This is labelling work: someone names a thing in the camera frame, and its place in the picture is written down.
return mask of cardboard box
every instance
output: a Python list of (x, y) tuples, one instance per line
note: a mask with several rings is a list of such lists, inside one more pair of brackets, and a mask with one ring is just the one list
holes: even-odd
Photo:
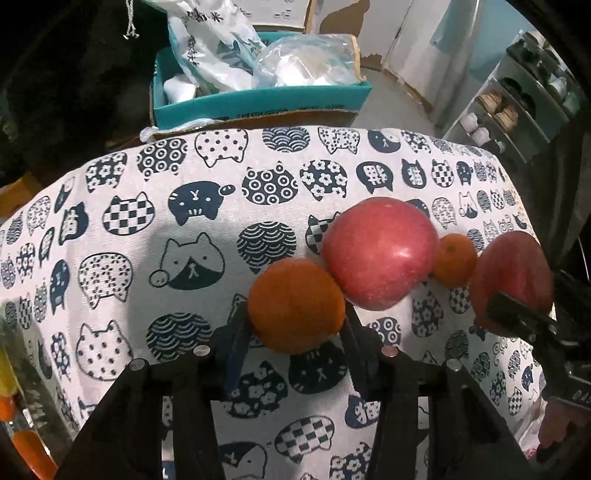
[[(293, 32), (260, 32), (261, 39), (273, 42), (285, 35), (298, 35)], [(277, 125), (291, 123), (291, 115), (313, 111), (319, 118), (326, 118), (329, 112), (337, 112), (339, 121), (345, 114), (346, 125), (350, 125), (371, 91), (371, 85), (347, 86), (298, 86), (274, 87), (265, 89), (223, 92), (205, 95), (186, 102), (169, 105), (164, 94), (163, 84), (175, 74), (182, 73), (170, 48), (160, 50), (156, 55), (154, 79), (151, 91), (151, 118), (160, 129), (170, 129), (196, 118), (213, 118), (222, 121), (264, 118), (277, 116), (283, 120)], [(304, 115), (311, 123), (333, 125), (331, 121), (314, 121), (314, 115)], [(257, 124), (247, 128), (259, 128)]]

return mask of shoe rack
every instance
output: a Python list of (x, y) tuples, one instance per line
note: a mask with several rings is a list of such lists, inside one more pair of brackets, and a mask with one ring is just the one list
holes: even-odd
[[(542, 42), (543, 39), (520, 31), (443, 138), (486, 149), (502, 142), (504, 157), (512, 160), (515, 168), (530, 162), (533, 156), (544, 150), (576, 113), (573, 100), (575, 106), (580, 107), (587, 99), (558, 55)], [(492, 95), (483, 101), (487, 94)], [(497, 98), (498, 94), (502, 101), (491, 111), (495, 102), (486, 100)], [(569, 101), (566, 101), (566, 95), (570, 95)], [(510, 116), (499, 115), (505, 108)], [(478, 145), (471, 136), (473, 132), (464, 129), (460, 119), (472, 113), (478, 119), (478, 128), (486, 128), (492, 142)], [(506, 121), (513, 113), (517, 113), (517, 121)]]

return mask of red apple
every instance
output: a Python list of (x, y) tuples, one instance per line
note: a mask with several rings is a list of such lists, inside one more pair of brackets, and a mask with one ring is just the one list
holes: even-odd
[(437, 242), (422, 211), (400, 200), (372, 197), (330, 224), (321, 257), (351, 302), (385, 310), (429, 274)]
[(502, 336), (512, 336), (486, 317), (486, 305), (503, 291), (531, 310), (547, 314), (554, 302), (552, 272), (538, 242), (525, 232), (507, 232), (495, 238), (476, 263), (470, 282), (475, 323)]

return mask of blue cat print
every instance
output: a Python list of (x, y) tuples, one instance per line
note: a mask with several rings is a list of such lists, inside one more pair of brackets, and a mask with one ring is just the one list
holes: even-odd
[(169, 238), (160, 259), (159, 269), (150, 275), (150, 285), (168, 285), (175, 290), (198, 290), (222, 278), (226, 263), (222, 252), (202, 232), (194, 242), (178, 243)]
[(290, 356), (288, 379), (292, 388), (301, 394), (312, 395), (335, 387), (347, 374), (343, 351), (332, 342)]
[(230, 399), (222, 402), (223, 409), (237, 419), (255, 419), (279, 408), (287, 398), (287, 383), (267, 362), (252, 373), (240, 377)]

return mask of floor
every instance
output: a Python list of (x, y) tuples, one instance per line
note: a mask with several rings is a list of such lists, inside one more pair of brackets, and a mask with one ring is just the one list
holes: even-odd
[(373, 90), (353, 123), (357, 128), (401, 128), (437, 136), (423, 107), (403, 86), (375, 70), (362, 69)]

